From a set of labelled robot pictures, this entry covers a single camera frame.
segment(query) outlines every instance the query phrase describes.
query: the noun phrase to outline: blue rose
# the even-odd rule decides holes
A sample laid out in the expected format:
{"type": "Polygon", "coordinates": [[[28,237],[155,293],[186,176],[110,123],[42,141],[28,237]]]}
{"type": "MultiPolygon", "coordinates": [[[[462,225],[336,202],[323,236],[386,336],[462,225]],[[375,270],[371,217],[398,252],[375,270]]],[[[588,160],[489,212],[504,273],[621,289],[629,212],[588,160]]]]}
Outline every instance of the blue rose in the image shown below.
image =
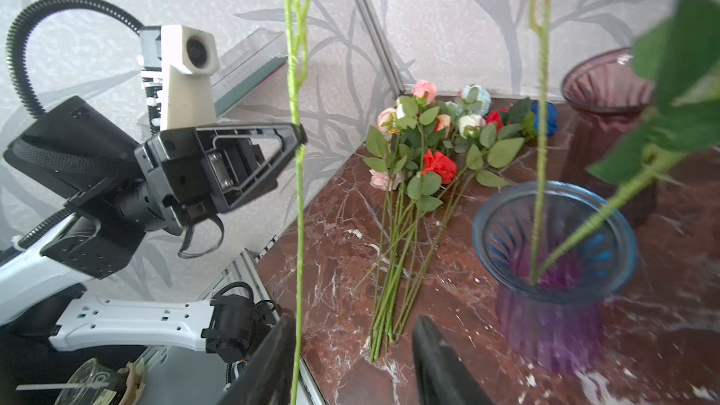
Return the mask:
{"type": "MultiPolygon", "coordinates": [[[[530,111],[535,113],[535,130],[538,129],[538,101],[530,105],[530,111]]],[[[547,103],[547,136],[551,137],[557,131],[557,108],[551,102],[547,103]]]]}

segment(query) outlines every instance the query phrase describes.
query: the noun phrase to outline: white bracket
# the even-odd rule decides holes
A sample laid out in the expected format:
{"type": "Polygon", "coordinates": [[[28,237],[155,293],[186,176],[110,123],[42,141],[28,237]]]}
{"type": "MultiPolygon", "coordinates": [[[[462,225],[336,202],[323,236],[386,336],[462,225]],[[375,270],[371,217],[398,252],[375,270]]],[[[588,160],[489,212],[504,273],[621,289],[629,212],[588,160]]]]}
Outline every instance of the white bracket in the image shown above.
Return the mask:
{"type": "Polygon", "coordinates": [[[160,130],[210,125],[217,121],[210,76],[220,67],[218,49],[211,33],[163,25],[160,29],[163,89],[160,98],[160,130]],[[206,58],[195,65],[188,54],[188,42],[204,47],[206,58]]]}
{"type": "Polygon", "coordinates": [[[160,303],[100,299],[86,292],[67,305],[50,344],[60,352],[102,345],[173,345],[205,351],[210,300],[160,303]]]}

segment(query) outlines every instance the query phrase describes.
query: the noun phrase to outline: brown marble surface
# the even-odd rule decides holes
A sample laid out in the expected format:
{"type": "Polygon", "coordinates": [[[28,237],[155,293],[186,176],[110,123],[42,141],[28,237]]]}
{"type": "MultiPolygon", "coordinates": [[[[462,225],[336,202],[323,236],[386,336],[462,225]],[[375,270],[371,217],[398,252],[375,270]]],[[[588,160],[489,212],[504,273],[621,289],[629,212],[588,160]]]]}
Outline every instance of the brown marble surface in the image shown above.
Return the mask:
{"type": "MultiPolygon", "coordinates": [[[[572,111],[559,109],[550,180],[572,139],[572,111]]],[[[373,282],[353,288],[377,257],[384,193],[369,186],[363,154],[305,212],[302,353],[330,405],[417,404],[409,330],[390,353],[367,361],[373,282]]],[[[534,166],[534,148],[524,148],[502,174],[521,183],[534,179],[534,166]]],[[[660,186],[656,212],[636,229],[635,275],[603,304],[605,360],[594,370],[551,375],[524,363],[496,330],[498,284],[475,255],[471,231],[497,190],[476,183],[445,233],[408,328],[417,314],[430,316],[498,405],[712,403],[712,392],[720,393],[720,151],[687,160],[673,177],[685,187],[660,186]]],[[[271,296],[291,311],[296,239],[291,229],[258,264],[271,296]]]]}

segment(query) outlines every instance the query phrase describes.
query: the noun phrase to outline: glass vase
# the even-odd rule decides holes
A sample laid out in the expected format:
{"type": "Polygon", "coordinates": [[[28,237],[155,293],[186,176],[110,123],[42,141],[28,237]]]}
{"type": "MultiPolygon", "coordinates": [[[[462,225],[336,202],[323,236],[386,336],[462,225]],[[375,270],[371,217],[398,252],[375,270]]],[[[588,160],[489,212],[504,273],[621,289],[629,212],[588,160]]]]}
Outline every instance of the glass vase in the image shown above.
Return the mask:
{"type": "MultiPolygon", "coordinates": [[[[632,70],[626,49],[609,51],[580,63],[562,81],[562,94],[577,116],[560,181],[589,189],[601,197],[616,186],[590,175],[585,168],[602,159],[640,123],[640,113],[653,101],[654,85],[632,70]]],[[[625,204],[622,213],[631,225],[645,221],[655,210],[655,184],[625,204]]]]}
{"type": "MultiPolygon", "coordinates": [[[[635,271],[635,233],[616,211],[530,285],[536,185],[503,188],[482,206],[473,223],[475,250],[499,282],[495,312],[508,344],[553,373],[589,369],[602,357],[599,302],[635,271]]],[[[538,266],[604,203],[574,184],[548,182],[538,266]]]]}

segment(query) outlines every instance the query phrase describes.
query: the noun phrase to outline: wallpaper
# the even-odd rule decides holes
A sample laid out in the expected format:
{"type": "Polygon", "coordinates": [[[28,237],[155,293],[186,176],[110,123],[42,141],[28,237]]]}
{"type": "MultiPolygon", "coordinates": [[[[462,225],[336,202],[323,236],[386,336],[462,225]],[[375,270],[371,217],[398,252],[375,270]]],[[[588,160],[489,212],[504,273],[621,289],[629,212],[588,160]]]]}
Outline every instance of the wallpaper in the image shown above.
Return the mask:
{"type": "MultiPolygon", "coordinates": [[[[0,32],[33,0],[0,3],[0,32]]],[[[220,54],[259,27],[282,31],[282,0],[108,0],[146,25],[182,23],[214,34],[220,54]]],[[[537,93],[536,38],[527,29],[527,0],[372,0],[405,83],[425,79],[453,93],[468,83],[497,95],[537,93]]],[[[671,12],[672,0],[553,0],[551,94],[572,66],[602,51],[630,44],[635,35],[671,12]]],[[[353,0],[313,0],[310,76],[300,93],[309,138],[304,192],[308,200],[365,137],[377,113],[391,106],[383,69],[353,0]]],[[[30,78],[41,102],[52,107],[80,95],[141,141],[149,135],[136,56],[137,37],[118,22],[79,11],[52,16],[33,32],[27,50],[30,78]]],[[[237,122],[289,121],[285,70],[267,79],[224,115],[237,122]]],[[[0,67],[0,146],[31,118],[0,67]]],[[[0,162],[0,243],[56,211],[62,200],[0,162]]],[[[219,250],[199,259],[176,256],[180,238],[148,235],[130,265],[92,291],[123,299],[196,298],[243,248],[260,250],[293,222],[292,169],[279,187],[222,217],[227,234],[219,250]]],[[[200,226],[193,247],[213,244],[218,231],[200,226]]]]}
{"type": "MultiPolygon", "coordinates": [[[[33,0],[4,0],[0,32],[33,0]]],[[[258,27],[284,29],[282,0],[108,0],[146,25],[182,23],[211,32],[219,54],[258,27]]],[[[301,121],[309,144],[304,192],[311,200],[364,140],[378,112],[392,97],[353,0],[313,0],[310,24],[310,73],[300,92],[301,121]]],[[[33,32],[27,50],[32,85],[46,108],[80,95],[136,140],[149,135],[145,95],[136,56],[138,38],[111,18],[88,11],[54,15],[33,32]]],[[[5,64],[0,67],[0,146],[5,147],[31,118],[17,100],[5,64]]],[[[223,121],[289,122],[287,71],[268,78],[223,121]]],[[[182,242],[162,231],[149,234],[130,265],[91,291],[122,299],[184,301],[195,299],[240,250],[259,251],[296,216],[294,164],[278,188],[222,216],[225,241],[199,259],[179,259],[182,242]]],[[[0,163],[0,243],[31,230],[59,209],[62,199],[13,168],[0,163]]],[[[218,238],[211,223],[196,232],[192,248],[207,248],[218,238]]]]}
{"type": "MultiPolygon", "coordinates": [[[[457,91],[537,95],[536,35],[528,0],[372,0],[403,80],[457,91]]],[[[552,0],[550,93],[577,63],[627,47],[672,10],[673,0],[552,0]]]]}

